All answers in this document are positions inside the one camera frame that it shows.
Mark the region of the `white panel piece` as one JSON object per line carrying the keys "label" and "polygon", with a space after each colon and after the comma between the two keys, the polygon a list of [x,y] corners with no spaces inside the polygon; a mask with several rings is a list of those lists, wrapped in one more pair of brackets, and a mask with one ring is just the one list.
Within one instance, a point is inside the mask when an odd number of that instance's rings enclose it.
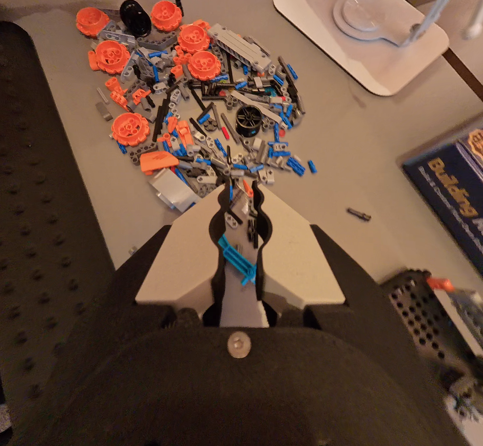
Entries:
{"label": "white panel piece", "polygon": [[148,183],[161,201],[180,213],[186,212],[201,200],[192,188],[169,168],[157,172]]}

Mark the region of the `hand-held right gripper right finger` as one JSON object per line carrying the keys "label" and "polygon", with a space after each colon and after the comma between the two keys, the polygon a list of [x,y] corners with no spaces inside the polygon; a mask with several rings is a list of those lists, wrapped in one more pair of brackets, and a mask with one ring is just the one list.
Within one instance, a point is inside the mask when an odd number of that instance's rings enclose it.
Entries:
{"label": "hand-held right gripper right finger", "polygon": [[256,296],[271,293],[298,310],[342,305],[346,297],[307,219],[266,186],[256,186]]}

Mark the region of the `blue cardboard kit box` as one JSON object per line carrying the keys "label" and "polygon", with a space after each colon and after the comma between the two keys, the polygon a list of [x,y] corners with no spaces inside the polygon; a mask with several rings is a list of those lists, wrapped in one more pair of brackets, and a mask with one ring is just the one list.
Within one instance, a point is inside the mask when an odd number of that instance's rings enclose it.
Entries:
{"label": "blue cardboard kit box", "polygon": [[482,275],[482,113],[412,151],[401,167]]}

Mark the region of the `pile of plastic building pieces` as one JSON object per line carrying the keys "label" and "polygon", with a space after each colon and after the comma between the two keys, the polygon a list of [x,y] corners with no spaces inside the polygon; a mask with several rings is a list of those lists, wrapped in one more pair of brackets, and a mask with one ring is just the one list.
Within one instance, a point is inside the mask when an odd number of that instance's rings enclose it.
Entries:
{"label": "pile of plastic building pieces", "polygon": [[[256,44],[272,60],[269,50],[253,36],[242,38]],[[168,151],[162,142],[154,143],[151,137],[134,148],[120,148],[112,138],[112,121],[107,122],[111,125],[109,137],[121,153],[139,168],[140,156],[144,153],[167,151],[176,156],[179,165],[169,169],[201,199],[221,183],[228,183],[230,204],[226,213],[227,223],[232,227],[243,223],[232,211],[241,199],[245,202],[242,212],[251,215],[249,225],[252,226],[257,216],[252,205],[252,185],[255,182],[274,184],[276,169],[294,172],[299,177],[306,171],[301,159],[289,150],[286,137],[286,133],[299,124],[306,113],[295,85],[298,76],[282,57],[272,60],[269,70],[261,74],[213,41],[211,50],[220,51],[221,79],[196,84],[195,96],[178,104],[181,119],[191,125],[194,145],[186,149],[186,153],[176,155]],[[252,138],[244,138],[236,132],[236,111],[244,105],[255,106],[263,114],[261,129]]]}

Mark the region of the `white book stand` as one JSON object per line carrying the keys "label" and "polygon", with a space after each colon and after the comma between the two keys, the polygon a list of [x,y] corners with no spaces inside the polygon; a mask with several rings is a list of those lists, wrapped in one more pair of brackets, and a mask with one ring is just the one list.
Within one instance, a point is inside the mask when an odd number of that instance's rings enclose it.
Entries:
{"label": "white book stand", "polygon": [[369,92],[393,96],[450,47],[437,25],[451,0],[423,14],[407,0],[273,0],[275,9]]}

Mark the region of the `black spoked wheel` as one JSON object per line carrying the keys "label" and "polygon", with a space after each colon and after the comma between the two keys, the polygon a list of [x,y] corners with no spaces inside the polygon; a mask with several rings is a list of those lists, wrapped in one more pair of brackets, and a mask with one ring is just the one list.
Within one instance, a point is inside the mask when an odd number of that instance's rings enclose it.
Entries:
{"label": "black spoked wheel", "polygon": [[261,129],[263,114],[255,106],[244,105],[236,111],[235,120],[236,132],[244,138],[252,138]]}

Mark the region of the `long grey frame piece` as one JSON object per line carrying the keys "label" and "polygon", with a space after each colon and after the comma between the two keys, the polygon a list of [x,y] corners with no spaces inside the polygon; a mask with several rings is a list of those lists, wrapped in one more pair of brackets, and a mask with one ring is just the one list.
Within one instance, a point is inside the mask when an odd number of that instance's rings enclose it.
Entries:
{"label": "long grey frame piece", "polygon": [[219,23],[211,26],[207,34],[215,45],[257,73],[263,74],[272,66],[272,60],[256,44],[249,43]]}

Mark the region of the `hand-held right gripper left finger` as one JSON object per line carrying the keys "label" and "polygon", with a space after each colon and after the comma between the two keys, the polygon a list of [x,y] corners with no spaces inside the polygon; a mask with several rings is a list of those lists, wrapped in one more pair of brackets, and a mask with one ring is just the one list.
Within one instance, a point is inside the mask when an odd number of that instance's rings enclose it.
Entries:
{"label": "hand-held right gripper left finger", "polygon": [[230,187],[219,186],[167,227],[166,237],[137,292],[139,305],[190,308],[205,325],[219,326],[226,289],[218,244],[226,230]]}

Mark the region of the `turquoise connector piece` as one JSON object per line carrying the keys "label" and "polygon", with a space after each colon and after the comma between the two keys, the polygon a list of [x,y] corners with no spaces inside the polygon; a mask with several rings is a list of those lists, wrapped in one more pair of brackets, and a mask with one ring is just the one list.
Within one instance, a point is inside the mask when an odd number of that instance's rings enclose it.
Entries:
{"label": "turquoise connector piece", "polygon": [[223,234],[218,244],[223,250],[223,256],[240,274],[243,275],[241,285],[245,286],[248,282],[256,283],[257,265],[251,263],[242,254],[240,254],[231,244],[229,244],[226,236]]}

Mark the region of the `orange panel piece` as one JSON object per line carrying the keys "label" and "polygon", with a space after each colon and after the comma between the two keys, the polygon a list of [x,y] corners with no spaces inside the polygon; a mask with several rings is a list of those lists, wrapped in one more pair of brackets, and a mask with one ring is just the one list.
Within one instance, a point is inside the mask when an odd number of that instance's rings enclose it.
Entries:
{"label": "orange panel piece", "polygon": [[147,176],[156,170],[178,166],[179,162],[176,156],[167,151],[149,152],[140,156],[141,171]]}

